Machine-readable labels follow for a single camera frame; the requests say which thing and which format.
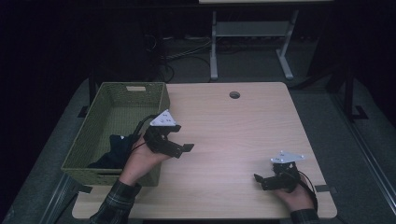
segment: gray carpet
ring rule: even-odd
[[[183,51],[185,43],[168,43],[171,51]],[[276,43],[261,49],[257,46],[233,54],[219,55],[218,82],[281,81],[288,86],[305,79],[315,43],[293,43],[288,59],[295,79],[287,81],[276,59]],[[208,53],[195,54],[208,59]],[[207,82],[208,64],[196,58],[184,58],[169,62],[175,76],[171,83]],[[338,209],[338,217],[322,220],[323,223],[396,223],[396,216],[390,209],[372,171],[361,152],[351,127],[361,133],[364,141],[375,154],[389,180],[396,180],[396,132],[375,106],[368,91],[356,81],[355,105],[361,105],[369,119],[349,123],[340,111],[337,101],[342,92],[330,95],[324,90],[327,79],[323,78],[303,91],[291,91],[291,97],[311,146],[318,159],[320,169],[332,189],[332,196]],[[43,149],[35,168],[26,180],[20,194],[11,207],[9,219],[3,223],[53,223],[67,202],[75,195],[78,184],[60,171],[64,157],[70,148],[82,119],[80,109],[89,102],[88,82],[81,84],[64,111],[57,127]],[[55,192],[63,180],[65,189]],[[58,223],[84,223],[71,216],[74,201],[67,207]]]

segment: dark cloth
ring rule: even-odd
[[[128,223],[129,213],[134,206],[134,198],[141,189],[142,187],[138,184],[131,187],[117,180],[99,211],[90,217],[90,222],[92,224]]]
[[[303,209],[290,213],[294,224],[319,224],[318,213],[315,209]]]
[[[105,153],[98,161],[88,165],[88,168],[97,169],[123,169],[131,154],[132,145],[139,139],[140,135],[133,137],[111,134],[110,151]]]

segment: white tag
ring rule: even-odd
[[[176,126],[175,120],[169,113],[169,110],[165,110],[157,118],[152,120],[149,125],[151,126]]]
[[[277,157],[272,158],[271,162],[273,163],[286,163],[286,162],[292,162],[292,161],[302,161],[305,160],[304,155],[299,155],[299,154],[294,154],[290,152],[285,152],[285,151],[280,151],[279,155]]]

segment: table top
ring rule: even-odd
[[[289,91],[283,83],[168,84],[170,112],[179,133],[169,140],[195,144],[180,159],[164,161],[158,187],[142,188],[130,217],[282,218],[290,214],[253,174],[273,176],[270,159],[281,150],[303,154],[297,167],[314,186],[326,185]],[[230,97],[237,91],[238,99]],[[111,186],[80,193],[75,218],[88,218]],[[318,192],[318,215],[335,217],[329,191]]]
[[[316,3],[332,2],[333,0],[199,0],[200,4],[226,4],[226,3]]]

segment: floor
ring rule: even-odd
[[[281,42],[281,39],[223,42],[228,47],[219,54],[217,82],[279,81],[291,87],[304,81],[316,43],[291,43],[287,58],[295,78],[289,81],[284,78],[276,58],[275,49]],[[165,43],[168,56],[173,56],[191,47],[202,46],[205,39],[169,39]],[[208,57],[207,49],[173,61],[169,57],[168,66],[162,67],[163,74],[158,80],[208,82]],[[391,185],[396,186],[396,164],[392,160],[396,158],[396,131],[358,80],[355,81],[354,105],[361,105],[368,119],[349,122],[339,106],[343,91],[327,93],[324,89],[327,81],[325,77],[304,90],[290,91],[338,209],[337,217],[322,220],[322,223],[396,223],[396,213],[389,206],[364,150],[368,148],[373,153],[381,171]],[[83,121],[78,118],[78,113],[89,103],[88,93],[88,81],[85,80],[64,111],[3,223],[54,223],[57,218],[57,223],[86,222],[71,215],[79,186],[59,167]],[[290,223],[290,220],[280,220],[280,223]]]

